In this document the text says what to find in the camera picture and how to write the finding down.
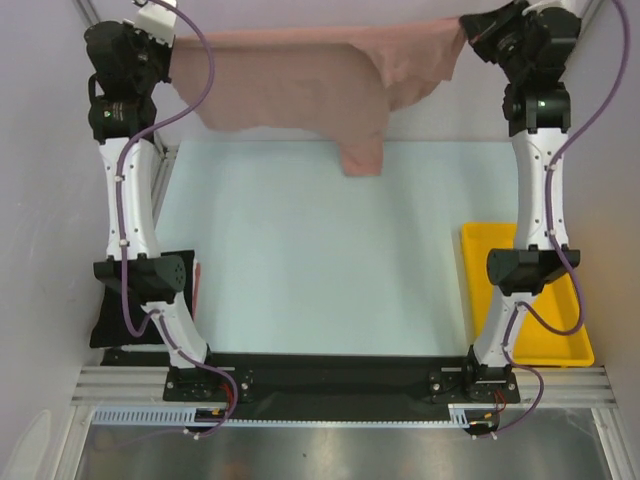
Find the pink t shirt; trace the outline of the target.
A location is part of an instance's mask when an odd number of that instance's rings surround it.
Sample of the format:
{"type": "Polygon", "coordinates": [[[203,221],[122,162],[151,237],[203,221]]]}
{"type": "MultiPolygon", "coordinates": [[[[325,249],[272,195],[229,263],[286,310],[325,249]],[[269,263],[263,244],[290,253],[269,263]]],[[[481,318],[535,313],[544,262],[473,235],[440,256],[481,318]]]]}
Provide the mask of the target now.
{"type": "Polygon", "coordinates": [[[332,140],[353,177],[383,170],[393,112],[451,80],[467,37],[458,18],[392,26],[248,30],[180,37],[170,77],[210,130],[301,129],[332,140]]]}

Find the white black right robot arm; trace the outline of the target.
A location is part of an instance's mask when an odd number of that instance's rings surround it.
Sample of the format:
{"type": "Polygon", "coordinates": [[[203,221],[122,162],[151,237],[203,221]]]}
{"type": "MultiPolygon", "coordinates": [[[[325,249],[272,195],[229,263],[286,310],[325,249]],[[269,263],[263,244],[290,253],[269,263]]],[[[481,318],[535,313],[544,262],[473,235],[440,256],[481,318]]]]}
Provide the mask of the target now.
{"type": "Polygon", "coordinates": [[[571,1],[511,1],[459,24],[475,54],[507,78],[502,111],[516,155],[518,215],[513,246],[487,257],[493,296],[486,323],[469,351],[474,366],[463,393],[484,401],[497,389],[494,373],[509,369],[524,318],[544,287],[578,266],[563,223],[563,146],[571,99],[561,78],[581,33],[571,1]]]}

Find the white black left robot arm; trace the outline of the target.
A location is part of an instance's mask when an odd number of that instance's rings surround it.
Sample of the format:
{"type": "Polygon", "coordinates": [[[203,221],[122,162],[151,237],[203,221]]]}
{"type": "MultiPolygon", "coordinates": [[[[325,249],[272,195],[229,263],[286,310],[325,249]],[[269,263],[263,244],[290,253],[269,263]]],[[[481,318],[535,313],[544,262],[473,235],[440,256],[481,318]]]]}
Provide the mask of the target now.
{"type": "Polygon", "coordinates": [[[162,252],[151,192],[156,107],[152,93],[169,82],[171,47],[125,22],[89,27],[86,51],[95,69],[89,79],[88,120],[106,174],[109,237],[95,277],[111,293],[107,309],[121,323],[123,345],[154,327],[175,370],[189,371],[186,387],[197,398],[214,397],[221,376],[205,363],[206,341],[196,331],[185,288],[190,271],[178,254],[162,252]]]}

